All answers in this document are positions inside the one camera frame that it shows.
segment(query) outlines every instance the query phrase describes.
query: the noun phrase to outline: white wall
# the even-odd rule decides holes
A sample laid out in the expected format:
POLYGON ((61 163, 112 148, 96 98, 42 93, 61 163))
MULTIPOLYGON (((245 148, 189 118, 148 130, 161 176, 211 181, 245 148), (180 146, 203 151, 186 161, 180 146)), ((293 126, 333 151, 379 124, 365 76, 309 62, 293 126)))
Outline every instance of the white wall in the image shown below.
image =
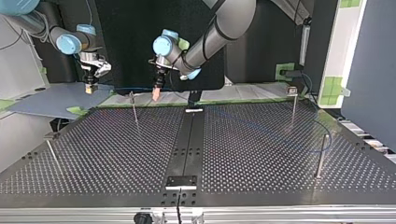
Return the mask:
MULTIPOLYGON (((0 17, 0 48, 17 38, 0 17)), ((22 40, 0 50, 0 100, 14 99, 44 87, 47 80, 41 76, 40 66, 31 46, 22 40)), ((45 117, 0 112, 0 172, 44 142, 44 135, 51 131, 50 121, 45 117)))
MULTIPOLYGON (((0 16, 0 48, 13 43, 18 38, 0 16)), ((20 40, 13 47, 0 50, 0 99, 12 99, 45 86, 45 77, 39 72, 39 60, 35 59, 32 48, 20 40)))
POLYGON ((44 142, 51 132, 51 120, 21 114, 0 116, 0 173, 44 142))

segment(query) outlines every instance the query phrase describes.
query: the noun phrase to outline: cable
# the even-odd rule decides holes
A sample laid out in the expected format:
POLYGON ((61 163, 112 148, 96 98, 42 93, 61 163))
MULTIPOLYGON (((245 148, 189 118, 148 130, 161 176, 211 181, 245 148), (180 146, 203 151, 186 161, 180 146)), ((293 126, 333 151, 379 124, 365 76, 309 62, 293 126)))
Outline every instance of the cable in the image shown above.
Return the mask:
POLYGON ((85 2, 87 3, 88 10, 90 11, 90 17, 91 17, 91 20, 90 20, 90 25, 92 25, 93 18, 92 18, 92 10, 91 10, 91 6, 90 6, 90 3, 88 2, 88 0, 85 0, 85 2))
POLYGON ((18 36, 18 38, 14 42, 12 42, 11 44, 9 44, 7 46, 4 46, 4 47, 0 48, 0 50, 8 49, 8 48, 11 48, 12 46, 16 45, 18 43, 18 41, 20 41, 20 39, 22 38, 22 35, 23 35, 23 30, 21 30, 20 35, 18 36))

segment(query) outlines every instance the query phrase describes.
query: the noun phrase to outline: robotic arm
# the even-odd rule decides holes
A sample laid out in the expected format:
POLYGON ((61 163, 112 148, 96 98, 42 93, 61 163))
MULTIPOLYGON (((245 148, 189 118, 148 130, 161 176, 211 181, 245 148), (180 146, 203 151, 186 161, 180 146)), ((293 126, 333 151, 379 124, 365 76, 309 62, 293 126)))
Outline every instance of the robotic arm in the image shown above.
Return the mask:
POLYGON ((256 0, 203 0, 216 17, 209 29, 189 50, 178 45, 178 33, 163 30, 153 43, 157 55, 157 82, 154 99, 164 84, 164 76, 170 69, 180 72, 181 80, 195 79, 201 72, 201 65, 231 41, 237 40, 248 29, 256 11, 256 0))
POLYGON ((35 11, 40 0, 0 0, 0 15, 19 25, 29 35, 49 41, 66 55, 79 54, 81 68, 86 75, 86 92, 97 90, 99 77, 111 70, 111 65, 96 51, 96 31, 91 25, 80 24, 72 33, 49 25, 45 15, 35 11))

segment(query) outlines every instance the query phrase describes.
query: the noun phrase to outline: gray sheet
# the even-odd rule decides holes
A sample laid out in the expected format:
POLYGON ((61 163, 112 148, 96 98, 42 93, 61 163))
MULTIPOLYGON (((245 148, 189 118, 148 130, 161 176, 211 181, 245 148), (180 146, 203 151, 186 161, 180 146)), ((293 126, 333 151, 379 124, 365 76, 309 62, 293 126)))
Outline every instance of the gray sheet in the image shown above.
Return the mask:
POLYGON ((84 109, 95 107, 109 97, 110 90, 111 87, 100 85, 99 91, 89 95, 85 93, 84 83, 56 84, 45 91, 25 98, 7 110, 50 118, 77 119, 78 115, 66 109, 72 106, 81 106, 84 109))

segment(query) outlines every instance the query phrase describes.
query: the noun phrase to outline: perforated metal table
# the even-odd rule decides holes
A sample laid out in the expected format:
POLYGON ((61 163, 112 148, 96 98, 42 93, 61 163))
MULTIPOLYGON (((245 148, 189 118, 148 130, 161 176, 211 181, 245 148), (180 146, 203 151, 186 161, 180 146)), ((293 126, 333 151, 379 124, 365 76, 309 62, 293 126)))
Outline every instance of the perforated metal table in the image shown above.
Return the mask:
POLYGON ((308 103, 295 117, 289 102, 137 114, 138 125, 131 108, 94 109, 52 143, 56 158, 46 144, 33 150, 0 174, 0 208, 381 205, 396 213, 395 165, 308 103), (332 139, 316 178, 323 126, 332 139), (168 176, 182 175, 196 176, 197 190, 165 189, 168 176))

